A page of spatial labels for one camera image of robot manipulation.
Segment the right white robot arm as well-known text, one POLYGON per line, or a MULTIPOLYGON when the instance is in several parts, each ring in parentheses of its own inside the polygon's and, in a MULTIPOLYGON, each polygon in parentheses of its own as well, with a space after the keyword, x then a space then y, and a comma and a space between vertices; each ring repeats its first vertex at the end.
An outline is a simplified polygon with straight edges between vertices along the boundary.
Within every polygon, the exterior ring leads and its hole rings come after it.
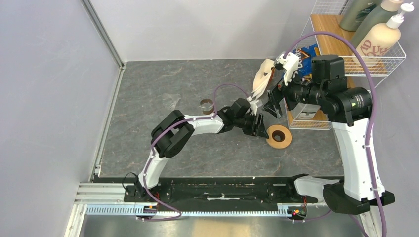
POLYGON ((362 87, 349 88, 344 59, 321 55, 312 59, 312 79, 302 81, 297 73, 299 58, 295 54, 265 60, 258 77, 268 94, 264 110, 275 117, 282 115, 280 102, 288 109, 297 104, 319 106, 332 125, 341 156, 344 178, 329 180, 307 174, 291 178, 285 188, 286 198, 297 202, 304 196, 324 201, 340 214, 358 215, 371 206, 395 202, 385 189, 377 171, 377 162, 368 126, 372 123, 373 100, 362 87))

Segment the round wooden dripper stand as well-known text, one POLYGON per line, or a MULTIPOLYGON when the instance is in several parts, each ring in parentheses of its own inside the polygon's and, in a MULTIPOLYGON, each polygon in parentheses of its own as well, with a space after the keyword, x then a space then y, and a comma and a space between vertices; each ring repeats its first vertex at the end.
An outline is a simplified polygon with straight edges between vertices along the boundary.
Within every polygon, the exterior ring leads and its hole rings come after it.
POLYGON ((267 129, 269 138, 266 142, 274 149, 285 149, 292 142, 291 132, 282 125, 272 125, 267 129))

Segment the clear glass dripper cone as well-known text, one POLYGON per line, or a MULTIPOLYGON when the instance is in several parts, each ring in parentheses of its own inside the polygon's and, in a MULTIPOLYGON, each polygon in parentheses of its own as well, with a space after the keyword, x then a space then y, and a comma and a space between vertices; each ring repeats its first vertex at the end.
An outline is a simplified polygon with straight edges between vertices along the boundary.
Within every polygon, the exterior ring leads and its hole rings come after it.
POLYGON ((162 95, 162 103, 163 106, 170 110, 173 111, 176 108, 177 103, 179 102, 179 100, 181 99, 181 95, 180 94, 167 94, 164 93, 162 95))

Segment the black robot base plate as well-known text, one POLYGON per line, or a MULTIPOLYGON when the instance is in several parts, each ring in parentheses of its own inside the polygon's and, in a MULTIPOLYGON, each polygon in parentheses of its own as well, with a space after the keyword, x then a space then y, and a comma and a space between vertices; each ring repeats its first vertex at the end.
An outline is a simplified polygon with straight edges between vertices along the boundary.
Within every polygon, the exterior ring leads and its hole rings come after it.
POLYGON ((299 195, 289 177, 166 177, 149 190, 158 211, 274 211, 279 203, 317 203, 299 195))

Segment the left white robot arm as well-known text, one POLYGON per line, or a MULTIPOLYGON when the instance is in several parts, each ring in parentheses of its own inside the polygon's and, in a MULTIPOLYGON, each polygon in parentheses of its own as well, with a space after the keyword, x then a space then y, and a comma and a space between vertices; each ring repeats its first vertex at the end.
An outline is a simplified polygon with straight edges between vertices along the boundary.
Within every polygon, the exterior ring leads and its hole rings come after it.
POLYGON ((150 201, 167 161, 176 156, 194 135, 221 134, 239 128, 245 135, 269 138, 263 115, 257 113, 257 103, 239 98, 231 106, 202 116, 189 116, 172 111, 151 132, 151 149, 133 185, 125 187, 127 195, 150 201))

